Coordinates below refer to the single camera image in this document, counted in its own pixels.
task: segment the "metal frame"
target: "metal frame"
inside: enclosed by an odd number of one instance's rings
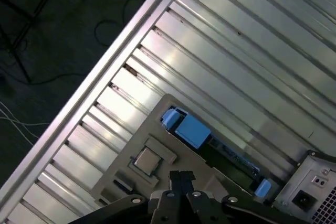
[[[146,0],[0,190],[3,222],[172,0]]]

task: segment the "vent grille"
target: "vent grille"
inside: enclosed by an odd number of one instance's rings
[[[336,187],[312,217],[313,224],[336,224]]]

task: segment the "screw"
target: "screw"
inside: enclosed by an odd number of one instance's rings
[[[201,195],[201,193],[199,191],[195,191],[193,192],[194,197],[199,197]]]
[[[232,203],[236,203],[236,202],[238,202],[238,199],[236,197],[230,197],[229,201],[232,202]]]
[[[141,200],[140,200],[140,199],[136,199],[136,198],[134,198],[134,199],[132,199],[132,202],[133,202],[134,204],[138,204],[138,203],[141,202]]]
[[[328,170],[326,170],[326,169],[322,169],[322,170],[321,170],[321,173],[322,173],[323,175],[328,175]]]

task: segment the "dark floor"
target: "dark floor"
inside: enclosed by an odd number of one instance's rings
[[[32,12],[39,0],[11,0]],[[126,0],[49,0],[38,22],[19,46],[19,56],[33,82],[44,81],[62,73],[88,73],[107,49],[97,43],[93,30],[104,19],[108,23],[99,27],[97,35],[110,44],[122,30],[122,8]],[[141,6],[141,0],[131,0],[126,7],[129,20]],[[13,39],[25,24],[24,18],[0,3],[0,24]],[[18,65],[8,51],[0,50],[0,67],[24,80]],[[50,122],[65,105],[84,77],[63,77],[54,82],[28,86],[5,75],[0,80],[0,101],[22,122]],[[47,126],[31,126],[29,129],[41,135]],[[33,143],[37,141],[22,126],[22,132]],[[7,120],[0,120],[0,186],[24,158],[31,145]]]

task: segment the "cable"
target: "cable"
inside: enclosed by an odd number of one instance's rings
[[[9,118],[9,116],[8,116],[2,109],[0,109],[0,112],[2,112],[2,113],[5,115],[6,118],[8,118],[9,120],[11,120],[11,119]],[[12,124],[14,127],[16,127],[16,129],[19,131],[19,133],[23,136],[23,138],[24,138],[25,140],[27,140],[27,142],[28,142],[29,144],[31,144],[32,146],[34,146],[34,144],[33,144],[33,143],[26,137],[25,134],[23,134],[23,132],[19,129],[18,126],[16,126],[15,123],[11,122],[11,124]]]
[[[22,122],[20,122],[20,121],[14,116],[14,114],[10,111],[10,109],[9,109],[3,102],[0,101],[0,104],[2,104],[2,106],[5,107],[6,110],[8,110],[8,112],[12,115],[12,117],[14,117],[14,119],[16,119],[16,121],[17,121],[18,123],[20,123],[20,124],[23,126],[23,128],[26,129],[26,131],[28,131],[32,136],[34,136],[34,137],[36,137],[36,138],[39,138],[37,135],[35,135],[34,133],[32,133],[32,132],[25,126],[25,124],[23,124]]]
[[[4,118],[4,117],[1,117],[1,116],[0,116],[0,120],[9,120],[13,123],[21,124],[22,126],[41,126],[41,125],[49,125],[50,124],[50,123],[23,123],[23,122],[20,122],[18,119],[13,120],[13,119]]]
[[[87,74],[84,74],[84,73],[62,73],[62,74],[59,74],[55,77],[52,77],[48,80],[45,80],[45,81],[40,81],[40,82],[32,82],[32,83],[28,83],[28,82],[25,82],[25,81],[22,81],[18,78],[16,78],[14,75],[8,73],[4,68],[0,67],[0,69],[6,74],[8,75],[9,77],[11,77],[13,80],[17,81],[17,82],[20,82],[22,84],[25,84],[25,85],[30,85],[30,86],[35,86],[35,85],[43,85],[43,84],[47,84],[47,83],[50,83],[50,82],[53,82],[61,77],[66,77],[66,76],[81,76],[81,77],[84,77],[86,76]]]
[[[93,35],[94,38],[96,39],[97,43],[104,46],[104,47],[109,47],[111,44],[105,44],[104,42],[101,41],[101,39],[99,39],[99,36],[97,35],[97,29],[102,25],[102,24],[117,24],[118,26],[120,26],[120,24],[118,22],[115,22],[114,20],[111,19],[103,19],[101,21],[99,21],[96,26],[94,27],[94,31],[93,31]]]

